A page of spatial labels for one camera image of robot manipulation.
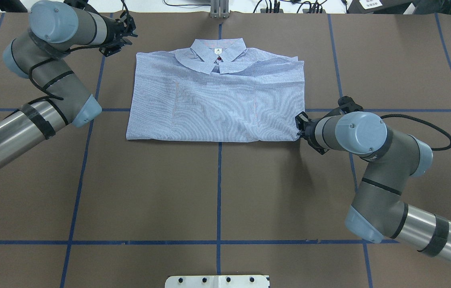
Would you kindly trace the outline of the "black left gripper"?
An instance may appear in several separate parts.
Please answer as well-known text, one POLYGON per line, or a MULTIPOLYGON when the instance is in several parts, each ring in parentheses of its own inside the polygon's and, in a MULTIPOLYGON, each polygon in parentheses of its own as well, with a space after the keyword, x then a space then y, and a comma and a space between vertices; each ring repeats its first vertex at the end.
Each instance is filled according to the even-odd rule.
POLYGON ((107 34, 104 42, 99 45, 99 51, 109 57, 121 51, 122 47, 132 44, 129 38, 137 38, 136 24, 130 14, 121 14, 120 18, 104 18, 107 34))

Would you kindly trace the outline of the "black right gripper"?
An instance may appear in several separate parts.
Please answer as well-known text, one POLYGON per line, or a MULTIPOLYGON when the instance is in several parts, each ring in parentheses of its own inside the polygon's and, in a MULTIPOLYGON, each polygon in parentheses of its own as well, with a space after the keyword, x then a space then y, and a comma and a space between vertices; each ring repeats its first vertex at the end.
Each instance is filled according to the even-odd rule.
POLYGON ((295 117, 295 123, 297 125, 297 129, 299 130, 297 133, 298 139, 306 140, 307 144, 311 146, 315 151, 320 153, 320 155, 324 155, 328 149, 321 146, 315 137, 315 131, 317 128, 317 124, 321 118, 311 119, 305 112, 299 113, 295 117))

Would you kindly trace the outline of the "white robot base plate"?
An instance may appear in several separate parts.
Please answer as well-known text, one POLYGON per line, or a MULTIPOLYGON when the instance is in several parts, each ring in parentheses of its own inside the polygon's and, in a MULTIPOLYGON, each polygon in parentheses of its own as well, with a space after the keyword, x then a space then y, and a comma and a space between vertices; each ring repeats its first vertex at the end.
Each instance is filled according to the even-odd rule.
POLYGON ((269 288, 265 275, 194 275, 170 276, 165 288, 269 288))

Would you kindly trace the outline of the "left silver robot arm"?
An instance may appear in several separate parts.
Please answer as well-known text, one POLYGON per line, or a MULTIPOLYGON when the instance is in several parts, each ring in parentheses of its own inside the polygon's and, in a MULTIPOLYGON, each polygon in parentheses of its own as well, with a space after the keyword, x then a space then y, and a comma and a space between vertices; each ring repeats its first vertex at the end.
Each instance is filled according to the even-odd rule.
POLYGON ((136 25, 126 1, 120 4, 118 18, 99 13, 88 0, 40 0, 31 6, 27 30, 8 44, 2 59, 38 97, 0 121, 0 169, 66 126, 84 126, 102 112, 66 57, 88 49, 109 57, 130 45, 136 25))

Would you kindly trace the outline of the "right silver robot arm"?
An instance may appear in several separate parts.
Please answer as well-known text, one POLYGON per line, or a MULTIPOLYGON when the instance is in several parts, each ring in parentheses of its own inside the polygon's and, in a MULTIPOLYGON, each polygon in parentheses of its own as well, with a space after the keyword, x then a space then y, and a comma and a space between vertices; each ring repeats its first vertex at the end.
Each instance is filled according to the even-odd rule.
POLYGON ((364 111, 332 112, 320 119, 301 112, 295 123, 300 138, 320 154, 345 151, 367 162, 345 219, 351 233, 374 244, 394 239, 451 262, 451 221, 401 200, 408 179, 432 165, 428 144, 364 111))

